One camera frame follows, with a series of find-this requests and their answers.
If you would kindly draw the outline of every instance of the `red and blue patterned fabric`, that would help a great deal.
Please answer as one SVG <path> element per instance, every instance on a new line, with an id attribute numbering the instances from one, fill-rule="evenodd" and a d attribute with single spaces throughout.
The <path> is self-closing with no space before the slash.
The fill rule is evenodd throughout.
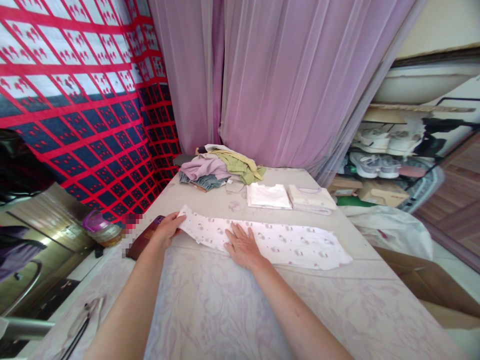
<path id="1" fill-rule="evenodd" d="M 0 0 L 0 128 L 110 221 L 143 214 L 180 153 L 147 0 Z"/>

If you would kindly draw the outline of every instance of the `purple sheer curtain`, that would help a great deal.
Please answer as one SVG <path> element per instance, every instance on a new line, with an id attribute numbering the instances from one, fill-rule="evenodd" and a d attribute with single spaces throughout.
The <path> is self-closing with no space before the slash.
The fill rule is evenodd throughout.
<path id="1" fill-rule="evenodd" d="M 182 150 L 327 186 L 426 0 L 151 0 Z"/>
<path id="2" fill-rule="evenodd" d="M 150 1 L 182 151 L 220 143 L 223 0 Z"/>
<path id="3" fill-rule="evenodd" d="M 224 144 L 318 178 L 415 2 L 227 0 Z"/>

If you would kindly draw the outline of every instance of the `white basin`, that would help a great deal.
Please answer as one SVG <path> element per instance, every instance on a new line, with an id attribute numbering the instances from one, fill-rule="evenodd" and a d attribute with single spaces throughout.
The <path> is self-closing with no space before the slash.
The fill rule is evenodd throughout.
<path id="1" fill-rule="evenodd" d="M 480 63 L 451 61 L 391 69 L 373 103 L 421 105 L 480 74 Z"/>

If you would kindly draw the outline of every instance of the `curtain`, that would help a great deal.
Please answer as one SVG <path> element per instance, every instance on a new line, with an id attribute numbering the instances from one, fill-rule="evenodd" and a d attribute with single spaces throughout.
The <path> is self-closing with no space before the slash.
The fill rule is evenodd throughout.
<path id="1" fill-rule="evenodd" d="M 106 219 L 143 214 L 180 152 L 147 0 L 3 0 L 0 10 L 0 127 Z"/>
<path id="2" fill-rule="evenodd" d="M 151 1 L 183 150 L 221 141 L 327 186 L 425 2 Z"/>
<path id="3" fill-rule="evenodd" d="M 153 20 L 165 64 L 182 151 L 220 143 L 224 60 L 223 0 L 155 0 Z"/>
<path id="4" fill-rule="evenodd" d="M 414 3 L 226 1 L 223 142 L 318 177 Z"/>

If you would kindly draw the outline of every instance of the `hand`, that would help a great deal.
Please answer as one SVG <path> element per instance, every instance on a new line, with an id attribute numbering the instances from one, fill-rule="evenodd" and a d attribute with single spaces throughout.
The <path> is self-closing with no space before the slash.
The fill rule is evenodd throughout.
<path id="1" fill-rule="evenodd" d="M 172 244 L 172 238 L 182 232 L 178 227 L 184 222 L 187 216 L 178 216 L 179 211 L 172 212 L 170 215 L 166 216 L 156 227 L 156 230 L 151 237 L 152 240 L 155 239 L 160 242 L 164 250 L 168 249 Z"/>
<path id="2" fill-rule="evenodd" d="M 256 267 L 270 262 L 262 256 L 259 247 L 255 242 L 252 228 L 248 228 L 248 235 L 240 225 L 231 223 L 231 231 L 225 231 L 230 242 L 223 244 L 234 262 L 242 268 L 253 271 Z"/>

